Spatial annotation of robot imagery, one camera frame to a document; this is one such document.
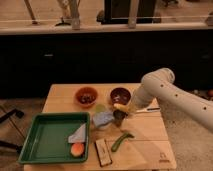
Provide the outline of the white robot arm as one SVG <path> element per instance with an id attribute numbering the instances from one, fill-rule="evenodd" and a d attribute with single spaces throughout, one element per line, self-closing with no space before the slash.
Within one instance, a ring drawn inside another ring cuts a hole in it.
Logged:
<path id="1" fill-rule="evenodd" d="M 140 86 L 133 91 L 128 104 L 131 113 L 146 108 L 154 98 L 168 101 L 213 133 L 213 102 L 188 93 L 174 85 L 175 74 L 161 68 L 145 74 Z"/>

